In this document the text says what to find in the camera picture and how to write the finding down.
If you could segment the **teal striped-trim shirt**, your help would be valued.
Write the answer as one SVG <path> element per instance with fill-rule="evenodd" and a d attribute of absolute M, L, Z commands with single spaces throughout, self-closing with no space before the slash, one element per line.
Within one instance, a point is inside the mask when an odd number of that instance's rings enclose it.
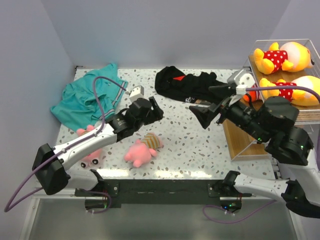
<path fill-rule="evenodd" d="M 50 108 L 51 113 L 73 131 L 95 125 L 101 120 L 102 113 L 93 86 L 104 116 L 108 118 L 113 115 L 128 86 L 126 80 L 118 77 L 118 65 L 115 63 L 91 70 L 67 84 L 62 91 L 62 100 Z"/>

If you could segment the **yellow polka-dot plush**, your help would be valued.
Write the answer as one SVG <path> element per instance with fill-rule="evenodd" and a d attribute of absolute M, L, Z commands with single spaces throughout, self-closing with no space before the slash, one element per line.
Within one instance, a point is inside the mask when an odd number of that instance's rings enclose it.
<path fill-rule="evenodd" d="M 280 70 L 295 73 L 315 65 L 310 50 L 294 41 L 282 46 L 274 42 L 267 51 L 256 48 L 253 52 L 253 59 L 257 69 L 265 75 Z"/>
<path fill-rule="evenodd" d="M 279 79 L 277 82 L 270 82 L 266 78 L 262 78 L 259 81 L 260 87 L 283 87 L 283 86 L 294 86 L 294 87 L 304 87 L 315 91 L 318 95 L 320 94 L 320 79 L 305 75 L 296 78 L 292 81 L 285 81 L 284 79 Z M 309 107 L 319 105 L 318 99 L 312 94 L 300 89 L 272 89 L 261 91 L 264 99 L 270 97 L 282 97 L 290 101 L 292 104 L 297 106 Z"/>

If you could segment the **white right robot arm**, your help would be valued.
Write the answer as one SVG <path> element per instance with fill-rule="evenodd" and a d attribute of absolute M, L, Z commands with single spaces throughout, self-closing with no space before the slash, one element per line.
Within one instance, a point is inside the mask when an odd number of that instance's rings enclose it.
<path fill-rule="evenodd" d="M 229 171 L 221 183 L 230 197 L 254 194 L 285 203 L 286 207 L 306 218 L 320 217 L 320 170 L 314 144 L 303 129 L 295 126 L 299 110 L 286 98 L 269 97 L 259 110 L 240 99 L 250 91 L 246 85 L 224 85 L 228 94 L 221 102 L 209 107 L 190 106 L 201 126 L 206 129 L 219 115 L 217 124 L 229 120 L 253 137 L 265 143 L 265 151 L 280 164 L 286 165 L 295 180 L 267 180 Z"/>

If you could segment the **black printed shirt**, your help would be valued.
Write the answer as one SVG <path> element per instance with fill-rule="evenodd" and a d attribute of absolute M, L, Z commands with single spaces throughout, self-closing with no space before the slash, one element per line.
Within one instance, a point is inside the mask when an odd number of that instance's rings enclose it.
<path fill-rule="evenodd" d="M 225 84 L 217 80 L 215 72 L 201 72 L 196 76 L 184 74 L 175 66 L 167 66 L 156 74 L 154 88 L 159 95 L 172 100 L 210 105 L 209 87 Z"/>

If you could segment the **black-haired doll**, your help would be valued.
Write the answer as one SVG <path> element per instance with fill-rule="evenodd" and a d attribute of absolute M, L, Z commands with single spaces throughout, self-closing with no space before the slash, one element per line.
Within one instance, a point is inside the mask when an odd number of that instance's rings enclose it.
<path fill-rule="evenodd" d="M 249 91 L 243 96 L 243 99 L 246 102 L 249 102 L 250 100 L 256 102 L 262 100 L 262 96 L 259 91 Z"/>

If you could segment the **pink pig plush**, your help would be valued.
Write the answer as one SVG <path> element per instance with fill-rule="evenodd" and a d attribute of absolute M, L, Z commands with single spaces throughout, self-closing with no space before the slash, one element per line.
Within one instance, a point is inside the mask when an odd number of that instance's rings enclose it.
<path fill-rule="evenodd" d="M 129 147 L 124 155 L 124 161 L 132 163 L 133 167 L 139 168 L 151 161 L 157 156 L 157 149 L 164 145 L 161 139 L 154 133 L 147 133 L 144 138 L 137 139 L 135 143 Z"/>
<path fill-rule="evenodd" d="M 88 125 L 85 129 L 79 128 L 76 131 L 76 134 L 80 137 L 93 130 L 95 130 L 95 127 L 93 125 Z M 102 153 L 101 148 L 97 149 L 96 151 L 93 151 L 92 153 L 90 153 L 80 161 L 80 166 L 85 169 L 90 167 L 91 165 L 98 165 L 101 159 L 101 153 Z"/>

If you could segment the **aluminium frame rail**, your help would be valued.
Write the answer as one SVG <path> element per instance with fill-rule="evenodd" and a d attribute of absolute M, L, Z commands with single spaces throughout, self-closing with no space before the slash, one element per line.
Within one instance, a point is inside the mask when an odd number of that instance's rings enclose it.
<path fill-rule="evenodd" d="M 31 240 L 295 240 L 286 206 L 219 180 L 110 180 L 40 199 Z"/>

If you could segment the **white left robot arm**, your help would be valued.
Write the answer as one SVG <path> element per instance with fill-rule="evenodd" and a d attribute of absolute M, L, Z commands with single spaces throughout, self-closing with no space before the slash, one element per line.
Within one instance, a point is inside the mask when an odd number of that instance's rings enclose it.
<path fill-rule="evenodd" d="M 43 144 L 37 150 L 32 166 L 38 182 L 47 195 L 54 195 L 66 187 L 84 189 L 92 196 L 104 190 L 102 177 L 96 170 L 69 173 L 69 169 L 84 157 L 103 147 L 132 136 L 142 126 L 160 121 L 164 116 L 156 99 L 139 98 L 128 108 L 102 121 L 98 128 L 64 144 Z"/>

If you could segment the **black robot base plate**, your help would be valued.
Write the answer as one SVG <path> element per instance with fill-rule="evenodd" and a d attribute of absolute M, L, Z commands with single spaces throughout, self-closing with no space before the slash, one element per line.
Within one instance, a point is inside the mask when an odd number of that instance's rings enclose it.
<path fill-rule="evenodd" d="M 92 190 L 76 189 L 76 197 L 85 198 L 85 208 L 102 209 L 122 205 L 213 205 L 221 198 L 250 197 L 223 186 L 222 180 L 205 179 L 105 179 Z"/>

